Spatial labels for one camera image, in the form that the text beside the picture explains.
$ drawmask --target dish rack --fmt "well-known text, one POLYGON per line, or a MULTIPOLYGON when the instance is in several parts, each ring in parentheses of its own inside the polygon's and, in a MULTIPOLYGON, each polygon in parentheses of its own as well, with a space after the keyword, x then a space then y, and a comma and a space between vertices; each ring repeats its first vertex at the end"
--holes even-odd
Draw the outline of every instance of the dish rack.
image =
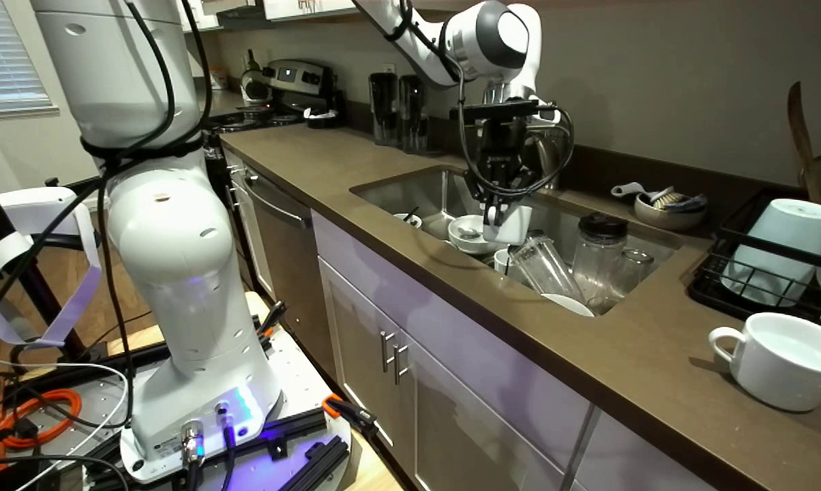
POLYGON ((722 226, 714 233, 714 242, 709 245, 709 253, 699 265, 692 280, 687 285, 687 295, 705 306, 713 306, 713 309, 726 312, 740 319, 745 319, 755 312, 784 312, 784 315, 804 316, 804 319, 812 319, 821 324, 821 285, 818 285, 821 253, 804 253, 804 250, 796 250, 796 248, 789 248, 780 242, 770 242, 770 241, 758 241, 758 237, 740 233, 740 229, 750 229, 750 223, 755 220, 755 215, 762 215, 767 201, 770 199, 750 205, 747 210, 736 212, 730 226, 722 226), (762 270, 762 267, 736 261, 735 253, 740 245, 750 245, 758 250, 808 261, 808 265, 812 265, 812 274, 808 276, 808 280, 790 280, 785 276, 778 276, 774 270, 762 270), (785 285, 785 289, 778 295, 758 285, 750 285, 750 279, 755 274, 785 285), (765 297, 770 297, 770 306, 741 297, 745 289, 765 293, 765 297))

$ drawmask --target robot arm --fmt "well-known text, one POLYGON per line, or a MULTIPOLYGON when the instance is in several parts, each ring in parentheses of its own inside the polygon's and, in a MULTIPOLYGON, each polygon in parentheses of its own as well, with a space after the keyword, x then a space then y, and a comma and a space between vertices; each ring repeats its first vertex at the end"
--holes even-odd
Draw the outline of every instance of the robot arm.
POLYGON ((530 5, 477 4, 448 21, 425 21, 409 0, 355 0, 355 5, 434 85, 463 94, 463 81, 488 80, 484 107, 462 100, 477 133, 477 156, 466 154, 470 189, 484 218, 499 226, 511 205, 541 190, 569 164, 574 122, 537 95, 542 28, 530 5))

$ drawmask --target floor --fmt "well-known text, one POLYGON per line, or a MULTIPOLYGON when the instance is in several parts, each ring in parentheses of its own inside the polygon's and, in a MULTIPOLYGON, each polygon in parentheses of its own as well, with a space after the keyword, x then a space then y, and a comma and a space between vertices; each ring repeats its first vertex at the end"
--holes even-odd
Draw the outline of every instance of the floor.
MULTIPOLYGON (((39 259, 39 270, 43 274, 43 279, 49 280, 58 304, 62 304, 65 297, 72 297, 72 293, 76 289, 79 279, 84 276, 84 253, 83 250, 65 250, 65 248, 49 248, 40 253, 39 259)), ((113 267, 114 267, 114 285, 121 293, 121 309, 122 316, 129 319, 129 331, 141 331, 147 324, 152 324, 152 316, 147 312, 147 304, 137 295, 129 274, 122 270, 117 253, 113 253, 113 267)), ((13 309, 19 309, 19 315, 25 319, 35 319, 34 328, 40 334, 43 323, 39 319, 34 304, 27 300, 25 289, 13 287, 9 293, 9 304, 13 309)), ((96 345, 102 336, 117 339, 117 323, 114 323, 114 312, 106 295, 106 280, 102 280, 96 300, 87 306, 79 328, 76 328, 79 339, 84 346, 96 345)), ((9 345, 0 342, 0 357, 6 360, 12 353, 9 345)), ((40 350, 40 353, 31 353, 21 360, 58 360, 58 350, 40 350)))

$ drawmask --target backsplash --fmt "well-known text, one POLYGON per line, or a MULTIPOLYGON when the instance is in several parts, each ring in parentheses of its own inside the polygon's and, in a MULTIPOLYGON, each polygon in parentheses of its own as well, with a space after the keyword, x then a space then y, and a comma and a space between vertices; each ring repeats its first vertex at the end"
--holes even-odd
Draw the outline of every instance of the backsplash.
MULTIPOLYGON (((821 0, 556 0, 541 9, 537 91, 574 118, 587 147, 796 185, 785 94, 801 80, 821 154, 821 0)), ((335 69, 349 100, 372 72, 409 62, 361 16, 207 36, 238 76, 259 61, 309 58, 335 69)), ((432 91, 448 114, 452 91, 432 91)))

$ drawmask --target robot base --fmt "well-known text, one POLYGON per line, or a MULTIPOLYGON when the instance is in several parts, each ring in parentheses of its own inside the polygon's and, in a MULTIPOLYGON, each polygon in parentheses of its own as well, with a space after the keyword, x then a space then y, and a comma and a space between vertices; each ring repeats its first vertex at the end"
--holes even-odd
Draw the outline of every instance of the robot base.
MULTIPOLYGON (((274 336, 269 366, 274 366, 283 392, 280 392, 280 400, 276 405, 276 410, 268 420, 309 411, 314 406, 321 406, 321 400, 329 395, 329 387, 324 385, 324 379, 316 375, 316 369, 306 360, 301 346, 283 331, 276 331, 276 336, 274 336)), ((291 439, 286 458, 274 460, 265 450, 259 450, 253 455, 253 460, 244 465, 244 469, 238 465, 235 486, 238 489, 244 489, 244 486, 245 489, 279 489, 306 467, 306 460, 309 460, 306 452, 316 441, 329 441, 332 437, 340 437, 347 444, 351 444, 351 426, 347 420, 332 420, 332 418, 324 418, 324 420, 328 420, 324 432, 291 439)), ((257 439, 261 426, 265 426, 265 420, 261 424, 249 420, 252 432, 245 432, 245 435, 238 432, 238 444, 257 439)), ((216 458, 222 452, 224 452, 222 435, 207 437, 204 439, 204 458, 216 458)), ((126 471, 141 486, 182 471, 181 450, 167 452, 167 455, 156 455, 156 458, 145 458, 140 452, 140 441, 137 441, 130 429, 122 429, 122 435, 121 435, 121 460, 122 460, 126 471)))

